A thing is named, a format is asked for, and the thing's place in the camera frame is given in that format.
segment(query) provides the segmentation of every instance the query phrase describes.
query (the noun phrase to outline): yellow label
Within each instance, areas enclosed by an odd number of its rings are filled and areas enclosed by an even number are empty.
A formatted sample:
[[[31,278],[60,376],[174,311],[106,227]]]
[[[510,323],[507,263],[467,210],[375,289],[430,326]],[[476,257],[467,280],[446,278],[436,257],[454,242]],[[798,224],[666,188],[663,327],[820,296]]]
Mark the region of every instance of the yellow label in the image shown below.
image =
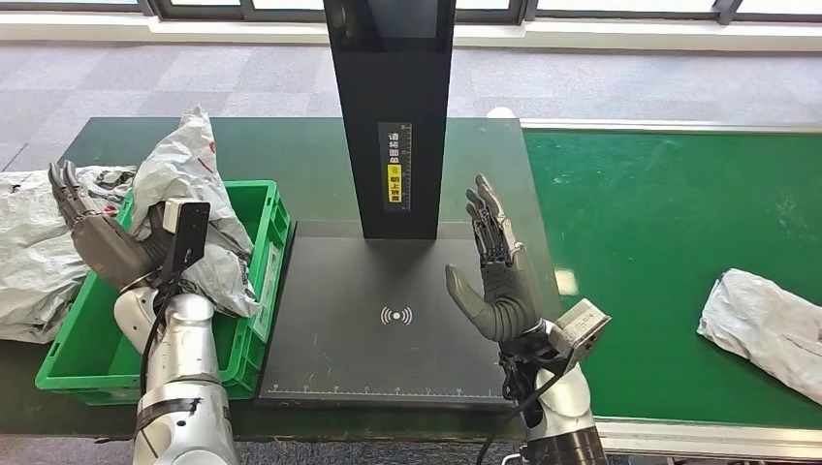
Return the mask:
[[[402,202],[402,165],[388,165],[388,202]]]

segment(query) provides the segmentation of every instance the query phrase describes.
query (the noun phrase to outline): gray carpet floor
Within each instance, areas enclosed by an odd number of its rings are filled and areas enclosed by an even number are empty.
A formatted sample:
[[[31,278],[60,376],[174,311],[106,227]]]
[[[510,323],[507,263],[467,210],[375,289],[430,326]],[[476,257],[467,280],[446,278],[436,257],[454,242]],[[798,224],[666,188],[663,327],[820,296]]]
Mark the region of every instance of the gray carpet floor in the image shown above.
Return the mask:
[[[213,116],[340,114],[324,46],[0,44],[0,167],[43,169],[91,116],[179,116],[195,103]],[[822,124],[822,57],[456,50],[449,114],[484,116],[495,107],[519,117]],[[478,448],[237,446],[247,465],[462,464]],[[0,437],[0,465],[124,465],[130,450],[130,443]],[[512,450],[495,446],[487,463]]]

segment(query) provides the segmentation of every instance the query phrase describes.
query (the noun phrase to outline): black robotic glove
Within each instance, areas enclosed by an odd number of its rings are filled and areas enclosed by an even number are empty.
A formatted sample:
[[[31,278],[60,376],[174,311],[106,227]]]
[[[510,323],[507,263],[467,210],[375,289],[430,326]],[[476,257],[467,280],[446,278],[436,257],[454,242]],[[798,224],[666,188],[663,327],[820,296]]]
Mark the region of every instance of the black robotic glove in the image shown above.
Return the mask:
[[[483,336],[505,342],[540,324],[542,299],[525,247],[514,236],[499,196],[482,174],[477,175],[476,183],[476,191],[465,193],[465,209],[471,216],[480,253],[484,296],[471,289],[452,264],[445,268],[446,286]]]
[[[139,283],[163,264],[172,235],[163,230],[161,204],[148,211],[151,235],[137,241],[109,215],[100,212],[78,181],[75,164],[52,163],[48,169],[51,192],[79,256],[118,291]]]

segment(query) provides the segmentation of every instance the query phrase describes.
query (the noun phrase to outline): green table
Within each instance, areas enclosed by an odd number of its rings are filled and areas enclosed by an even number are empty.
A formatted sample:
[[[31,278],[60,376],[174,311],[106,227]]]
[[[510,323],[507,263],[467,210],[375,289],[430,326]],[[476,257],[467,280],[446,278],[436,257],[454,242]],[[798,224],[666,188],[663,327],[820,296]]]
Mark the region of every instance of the green table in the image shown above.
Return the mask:
[[[136,164],[175,124],[94,118],[65,158]],[[339,120],[213,124],[224,178],[277,180],[297,219],[357,217]],[[606,449],[822,457],[822,407],[695,333],[713,279],[731,266],[822,303],[822,136],[802,128],[523,127],[515,120],[449,122],[441,219],[463,220],[462,191],[474,172],[487,173],[543,281],[553,272],[541,260],[547,232],[554,264],[579,288],[564,304],[585,296],[614,317],[584,364]],[[318,160],[323,172],[313,169]],[[46,351],[0,343],[0,433],[130,434],[133,407],[88,408],[37,391],[34,374]],[[476,413],[270,411],[250,402],[235,402],[232,411],[238,436],[256,440],[476,441],[494,420]],[[511,424],[505,436],[519,438],[519,427]]]

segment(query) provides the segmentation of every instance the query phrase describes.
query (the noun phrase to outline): black cable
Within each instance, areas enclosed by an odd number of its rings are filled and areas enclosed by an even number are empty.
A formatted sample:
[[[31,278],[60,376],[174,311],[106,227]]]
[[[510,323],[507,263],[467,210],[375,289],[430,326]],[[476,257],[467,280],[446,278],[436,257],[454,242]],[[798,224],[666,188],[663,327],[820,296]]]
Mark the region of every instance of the black cable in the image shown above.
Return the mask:
[[[151,441],[148,440],[148,435],[145,434],[145,429],[141,429],[140,434],[142,434],[142,438],[145,440],[145,444],[148,446],[149,449],[151,449],[151,453],[154,455],[154,458],[160,458],[160,456],[157,455],[157,450],[154,449],[154,445],[152,445]]]
[[[179,278],[179,272],[172,276],[172,283],[169,285],[169,291],[166,293],[166,298],[160,306],[160,311],[158,311],[157,316],[154,317],[154,323],[151,325],[151,331],[145,339],[145,347],[142,348],[142,357],[140,359],[140,398],[145,395],[145,374],[148,370],[148,355],[151,351],[151,346],[154,345],[154,340],[157,338],[157,331],[160,329],[160,324],[166,320],[166,308],[169,306],[169,302],[172,300],[172,297],[174,297],[174,293],[177,292],[177,283],[179,283]]]
[[[516,408],[511,409],[511,412],[506,415],[506,417],[501,421],[496,428],[491,432],[491,434],[486,438],[486,441],[483,443],[483,448],[480,449],[480,453],[477,454],[477,463],[476,465],[483,465],[483,459],[486,457],[486,453],[490,448],[490,445],[493,444],[493,440],[496,438],[496,435],[499,434],[499,431],[508,424],[509,421],[514,419],[517,415],[524,412],[525,409],[528,408],[531,404],[533,404],[542,394],[545,393],[551,386],[556,383],[561,376],[554,375],[553,378],[547,380],[543,385],[540,386],[539,389],[533,391],[531,395],[525,397],[525,400],[521,402]]]

